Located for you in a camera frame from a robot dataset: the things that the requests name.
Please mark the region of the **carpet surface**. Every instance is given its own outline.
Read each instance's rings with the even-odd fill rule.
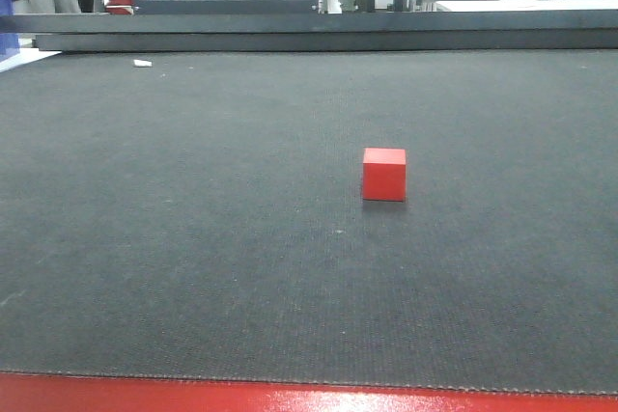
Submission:
[[[616,51],[0,73],[0,371],[615,394],[616,75]],[[361,200],[365,147],[407,150],[405,203]]]

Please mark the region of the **red block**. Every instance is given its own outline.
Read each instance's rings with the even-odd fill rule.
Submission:
[[[406,151],[365,149],[363,199],[403,202],[406,199]]]

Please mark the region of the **red edge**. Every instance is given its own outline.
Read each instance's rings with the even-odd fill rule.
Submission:
[[[0,373],[2,412],[617,412],[618,396]]]

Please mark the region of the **white object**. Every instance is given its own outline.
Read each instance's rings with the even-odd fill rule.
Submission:
[[[133,60],[133,65],[136,68],[152,68],[153,62],[147,62],[146,60]]]

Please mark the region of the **blue container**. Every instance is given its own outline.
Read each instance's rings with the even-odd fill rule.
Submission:
[[[0,0],[0,14],[13,14],[13,0]],[[19,37],[14,33],[0,34],[0,61],[19,52]]]

